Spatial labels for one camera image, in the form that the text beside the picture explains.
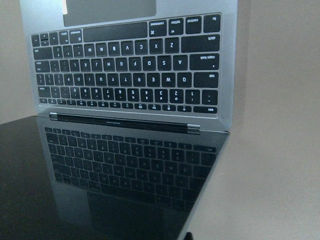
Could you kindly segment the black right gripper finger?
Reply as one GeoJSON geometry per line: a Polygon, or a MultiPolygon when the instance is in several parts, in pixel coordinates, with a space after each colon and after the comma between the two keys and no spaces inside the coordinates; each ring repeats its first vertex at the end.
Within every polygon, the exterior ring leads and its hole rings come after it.
{"type": "Polygon", "coordinates": [[[191,232],[187,232],[184,236],[184,240],[194,240],[193,234],[191,232]]]}

